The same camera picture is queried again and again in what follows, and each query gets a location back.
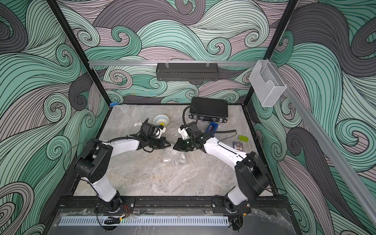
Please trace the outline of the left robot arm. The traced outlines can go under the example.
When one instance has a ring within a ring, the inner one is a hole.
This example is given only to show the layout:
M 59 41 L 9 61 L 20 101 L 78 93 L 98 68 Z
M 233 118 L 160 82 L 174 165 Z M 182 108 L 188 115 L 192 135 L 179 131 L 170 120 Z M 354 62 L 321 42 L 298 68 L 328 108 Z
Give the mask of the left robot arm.
M 136 134 L 117 137 L 109 141 L 92 139 L 87 142 L 79 155 L 75 163 L 75 172 L 91 185 L 108 211 L 116 212 L 122 202 L 119 192 L 107 176 L 110 159 L 129 151 L 142 149 L 152 153 L 154 150 L 170 147 L 171 143 L 162 136 L 165 131 L 164 124 L 153 125 L 146 119 Z

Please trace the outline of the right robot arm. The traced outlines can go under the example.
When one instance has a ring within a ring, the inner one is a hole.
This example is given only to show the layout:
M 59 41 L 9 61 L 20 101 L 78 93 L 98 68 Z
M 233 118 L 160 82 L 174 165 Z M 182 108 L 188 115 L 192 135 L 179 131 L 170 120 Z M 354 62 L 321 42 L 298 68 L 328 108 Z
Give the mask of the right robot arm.
M 269 171 L 255 152 L 246 153 L 222 143 L 212 133 L 203 133 L 195 122 L 181 125 L 181 135 L 173 149 L 180 152 L 200 150 L 232 167 L 237 185 L 224 196 L 224 207 L 235 213 L 245 201 L 253 201 L 270 185 Z

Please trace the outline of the clear bubble wrap sheet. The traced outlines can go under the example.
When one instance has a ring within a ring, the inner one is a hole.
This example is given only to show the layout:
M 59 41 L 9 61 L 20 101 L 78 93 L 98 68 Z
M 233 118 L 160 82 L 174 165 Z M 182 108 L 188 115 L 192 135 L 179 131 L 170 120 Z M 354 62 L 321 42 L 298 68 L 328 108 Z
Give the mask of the clear bubble wrap sheet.
M 225 195 L 236 184 L 233 168 L 202 151 L 184 152 L 187 163 L 163 161 L 171 147 L 147 153 L 126 152 L 111 158 L 107 171 L 112 185 L 128 196 Z

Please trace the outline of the yellow patterned ceramic bowl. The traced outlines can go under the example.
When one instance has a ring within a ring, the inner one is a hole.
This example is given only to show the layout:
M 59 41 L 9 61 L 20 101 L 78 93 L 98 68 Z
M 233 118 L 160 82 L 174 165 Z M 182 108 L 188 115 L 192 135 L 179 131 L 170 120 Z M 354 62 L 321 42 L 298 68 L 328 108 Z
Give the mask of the yellow patterned ceramic bowl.
M 153 124 L 154 125 L 167 126 L 169 124 L 169 117 L 167 115 L 164 115 L 164 114 L 156 115 L 153 118 Z

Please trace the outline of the blue patterned ceramic bowl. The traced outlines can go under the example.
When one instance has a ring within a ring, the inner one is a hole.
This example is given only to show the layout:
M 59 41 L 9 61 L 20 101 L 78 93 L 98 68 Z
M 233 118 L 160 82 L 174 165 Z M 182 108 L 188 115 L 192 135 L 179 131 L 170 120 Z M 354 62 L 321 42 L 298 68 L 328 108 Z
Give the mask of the blue patterned ceramic bowl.
M 185 165 L 187 163 L 184 153 L 173 149 L 165 151 L 163 161 L 169 165 Z

